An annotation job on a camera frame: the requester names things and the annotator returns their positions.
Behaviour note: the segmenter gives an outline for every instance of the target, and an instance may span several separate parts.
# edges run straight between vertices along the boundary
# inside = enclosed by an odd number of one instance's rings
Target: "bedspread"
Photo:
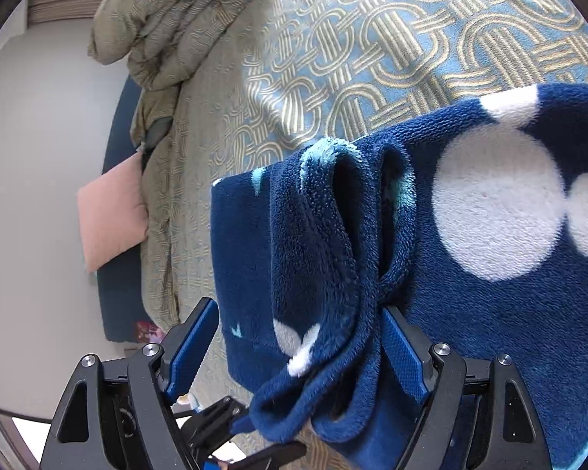
[[[588,83],[588,25],[569,0],[252,0],[183,83],[145,171],[149,315],[168,329],[214,295],[217,179],[322,136],[353,140],[469,96],[555,81]],[[225,363],[218,332],[193,387],[201,401],[248,400]],[[301,467],[347,467],[303,438]]]

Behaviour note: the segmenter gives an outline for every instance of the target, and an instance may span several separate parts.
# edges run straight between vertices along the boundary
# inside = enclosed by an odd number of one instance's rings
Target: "blue gripper pad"
[[[392,366],[405,394],[411,397],[416,404],[422,405],[429,392],[425,387],[420,359],[387,309],[383,309],[382,320],[381,344],[390,366]]]
[[[218,320],[218,304],[211,300],[171,362],[170,382],[164,392],[171,405],[189,391],[202,359],[207,353],[207,348],[218,329]]]

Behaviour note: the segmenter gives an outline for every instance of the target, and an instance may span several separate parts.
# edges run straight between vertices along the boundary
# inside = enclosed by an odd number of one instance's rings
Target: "metal screw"
[[[153,355],[159,353],[159,345],[156,343],[149,343],[142,348],[142,353],[147,357],[152,357]]]
[[[85,355],[81,359],[81,366],[89,367],[93,366],[96,363],[96,356],[95,355]]]
[[[503,366],[509,366],[512,363],[512,358],[507,353],[499,353],[497,355],[497,360],[499,364]]]
[[[451,347],[446,343],[437,343],[433,345],[433,351],[435,351],[439,356],[446,356],[451,353]]]

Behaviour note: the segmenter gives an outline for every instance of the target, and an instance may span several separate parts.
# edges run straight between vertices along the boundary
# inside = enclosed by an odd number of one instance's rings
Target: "fuzzy fleece texture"
[[[310,419],[364,470],[396,465],[423,395],[383,349],[395,304],[465,357],[511,354],[554,467],[588,455],[588,85],[469,99],[222,179],[211,238],[229,372],[268,439]]]

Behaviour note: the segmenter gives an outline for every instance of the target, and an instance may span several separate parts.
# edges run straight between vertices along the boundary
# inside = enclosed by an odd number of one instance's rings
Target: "blanket fold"
[[[511,354],[554,467],[588,455],[588,86],[469,99],[221,179],[211,239],[229,372],[268,439],[310,419],[362,469],[394,468],[424,395],[382,331],[391,303],[465,357]]]
[[[105,65],[129,55],[130,74],[144,89],[131,129],[136,145],[148,130],[148,114],[174,116],[177,85],[193,75],[249,1],[102,1],[88,52]]]

